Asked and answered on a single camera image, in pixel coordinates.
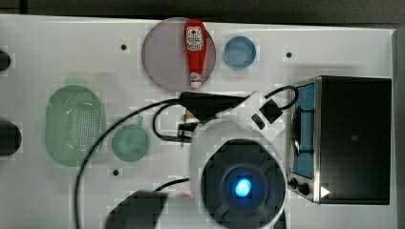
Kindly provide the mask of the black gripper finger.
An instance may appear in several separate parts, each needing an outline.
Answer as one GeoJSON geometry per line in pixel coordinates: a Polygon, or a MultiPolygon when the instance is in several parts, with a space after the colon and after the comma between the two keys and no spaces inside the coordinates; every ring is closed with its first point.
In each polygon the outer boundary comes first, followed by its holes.
{"type": "Polygon", "coordinates": [[[198,127],[198,122],[182,123],[178,126],[178,137],[180,139],[190,139],[198,127]]]}
{"type": "Polygon", "coordinates": [[[194,103],[194,94],[192,92],[184,92],[179,97],[181,105],[191,105],[194,103]]]}

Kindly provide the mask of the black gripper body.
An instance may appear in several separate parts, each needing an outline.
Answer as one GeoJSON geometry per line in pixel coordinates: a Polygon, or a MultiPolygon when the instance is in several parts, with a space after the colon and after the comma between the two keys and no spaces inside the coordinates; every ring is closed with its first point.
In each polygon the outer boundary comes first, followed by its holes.
{"type": "Polygon", "coordinates": [[[233,109],[243,101],[245,97],[235,95],[185,93],[185,108],[201,122],[233,109]]]}

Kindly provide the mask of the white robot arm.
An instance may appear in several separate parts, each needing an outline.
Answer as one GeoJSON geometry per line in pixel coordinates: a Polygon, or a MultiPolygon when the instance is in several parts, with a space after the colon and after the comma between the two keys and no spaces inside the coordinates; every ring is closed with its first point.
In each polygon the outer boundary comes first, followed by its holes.
{"type": "Polygon", "coordinates": [[[178,102],[200,124],[190,145],[192,197],[139,190],[112,210],[105,229],[287,229],[287,179],[263,115],[274,101],[184,93],[178,102]]]}

